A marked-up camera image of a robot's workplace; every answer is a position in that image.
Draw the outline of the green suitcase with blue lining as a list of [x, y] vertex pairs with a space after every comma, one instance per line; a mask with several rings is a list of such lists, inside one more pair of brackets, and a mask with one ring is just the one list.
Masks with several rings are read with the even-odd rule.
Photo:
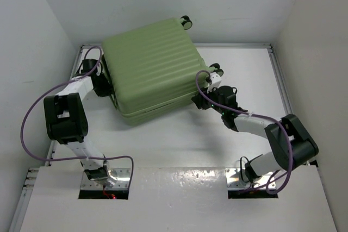
[[206, 70], [222, 75], [219, 64], [206, 65], [187, 30], [187, 15], [168, 18], [110, 36], [102, 42], [104, 65], [114, 89], [114, 106], [130, 126], [187, 106], [206, 86]]

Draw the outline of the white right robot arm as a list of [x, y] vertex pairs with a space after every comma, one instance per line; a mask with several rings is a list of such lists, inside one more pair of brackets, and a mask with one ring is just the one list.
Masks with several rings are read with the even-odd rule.
[[319, 153], [318, 145], [296, 115], [288, 114], [280, 120], [253, 115], [238, 105], [234, 87], [222, 86], [212, 92], [202, 88], [192, 101], [198, 109], [220, 113], [228, 129], [267, 139], [271, 151], [245, 164], [241, 177], [248, 183], [269, 172], [292, 171]]

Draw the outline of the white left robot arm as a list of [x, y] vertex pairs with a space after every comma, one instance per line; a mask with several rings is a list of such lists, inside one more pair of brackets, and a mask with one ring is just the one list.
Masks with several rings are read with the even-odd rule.
[[117, 182], [117, 175], [108, 166], [104, 154], [86, 138], [89, 127], [82, 101], [92, 91], [99, 97], [108, 97], [113, 93], [113, 87], [94, 59], [83, 60], [82, 71], [72, 80], [62, 91], [43, 100], [48, 137], [81, 157], [89, 180], [112, 187]]

